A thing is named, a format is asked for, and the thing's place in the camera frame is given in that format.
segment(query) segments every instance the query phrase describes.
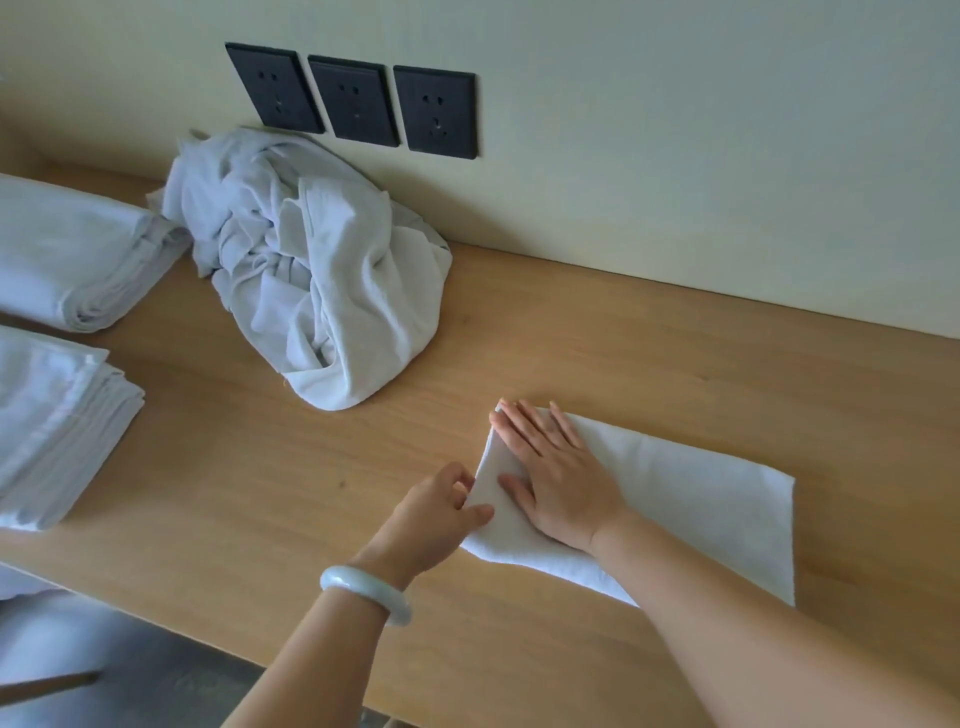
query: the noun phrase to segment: wooden countertop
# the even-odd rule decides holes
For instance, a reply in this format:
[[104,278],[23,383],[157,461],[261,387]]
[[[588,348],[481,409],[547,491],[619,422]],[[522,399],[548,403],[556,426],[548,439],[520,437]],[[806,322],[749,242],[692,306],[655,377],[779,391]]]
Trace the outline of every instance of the wooden countertop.
[[[59,168],[142,204],[155,182]],[[475,467],[500,395],[797,477],[800,609],[960,692],[960,341],[456,245],[434,341],[310,408],[185,259],[83,338],[147,405],[67,519],[0,559],[269,663],[415,481]],[[708,722],[638,610],[464,552],[411,590],[367,704],[422,726]]]

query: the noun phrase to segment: power outlet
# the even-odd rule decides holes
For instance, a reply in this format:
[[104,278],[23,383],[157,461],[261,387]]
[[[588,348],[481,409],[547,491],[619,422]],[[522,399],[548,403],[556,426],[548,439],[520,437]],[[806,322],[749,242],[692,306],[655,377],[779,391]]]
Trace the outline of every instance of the power outlet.
[[296,51],[227,43],[227,53],[263,126],[295,132],[324,131]]
[[476,76],[394,66],[407,144],[415,152],[475,159]]
[[341,139],[399,146],[382,65],[322,56],[307,59],[333,132]]

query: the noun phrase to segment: forearm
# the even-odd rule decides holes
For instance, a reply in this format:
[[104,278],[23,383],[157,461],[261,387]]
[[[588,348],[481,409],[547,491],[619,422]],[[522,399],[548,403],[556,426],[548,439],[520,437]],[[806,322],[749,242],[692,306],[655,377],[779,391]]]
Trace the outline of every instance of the forearm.
[[363,596],[324,592],[225,726],[353,728],[388,616]]
[[591,551],[655,624],[721,725],[956,725],[957,704],[902,676],[630,513]]

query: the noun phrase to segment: crumpled towel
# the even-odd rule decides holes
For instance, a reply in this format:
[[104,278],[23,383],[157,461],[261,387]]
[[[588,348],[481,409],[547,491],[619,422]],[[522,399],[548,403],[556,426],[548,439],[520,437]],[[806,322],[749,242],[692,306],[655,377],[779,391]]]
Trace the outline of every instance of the crumpled towel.
[[[569,418],[631,507],[793,605],[794,478],[732,455],[577,415]],[[485,561],[545,571],[634,604],[590,556],[539,533],[497,483],[501,473],[527,477],[491,429],[467,505],[492,503],[496,514],[467,537],[467,551]]]
[[0,526],[66,515],[143,406],[108,352],[0,327]]
[[160,211],[190,229],[200,274],[316,407],[369,397],[437,330],[444,240],[308,139],[239,129],[184,141]]
[[0,310],[64,331],[106,328],[190,242],[143,207],[0,175]]

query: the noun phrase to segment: hand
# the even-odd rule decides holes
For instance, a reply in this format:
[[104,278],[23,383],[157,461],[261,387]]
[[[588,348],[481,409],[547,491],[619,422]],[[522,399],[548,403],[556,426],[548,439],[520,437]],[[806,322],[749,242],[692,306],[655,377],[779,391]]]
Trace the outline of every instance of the hand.
[[601,526],[629,511],[620,489],[555,402],[544,416],[528,401],[500,401],[493,429],[530,474],[499,476],[530,523],[568,546],[590,551]]
[[448,463],[415,485],[350,565],[405,590],[424,571],[453,553],[471,532],[493,518],[488,504],[464,508],[473,476]]

